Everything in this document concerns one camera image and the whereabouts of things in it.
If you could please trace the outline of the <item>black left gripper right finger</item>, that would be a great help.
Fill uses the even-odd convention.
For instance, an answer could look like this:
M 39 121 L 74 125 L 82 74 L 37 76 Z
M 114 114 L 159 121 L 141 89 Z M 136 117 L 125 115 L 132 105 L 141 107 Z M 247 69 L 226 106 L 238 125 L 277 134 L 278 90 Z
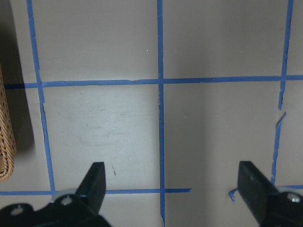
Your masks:
M 279 195 L 277 188 L 250 161 L 240 161 L 237 184 L 256 221 L 265 221 L 270 200 Z

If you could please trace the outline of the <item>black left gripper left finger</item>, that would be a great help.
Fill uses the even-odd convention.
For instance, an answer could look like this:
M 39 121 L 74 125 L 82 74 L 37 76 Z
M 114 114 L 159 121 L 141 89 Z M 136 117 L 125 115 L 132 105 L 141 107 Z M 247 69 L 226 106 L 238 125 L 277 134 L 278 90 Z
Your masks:
M 104 162 L 94 162 L 75 193 L 98 214 L 106 194 L 106 175 Z

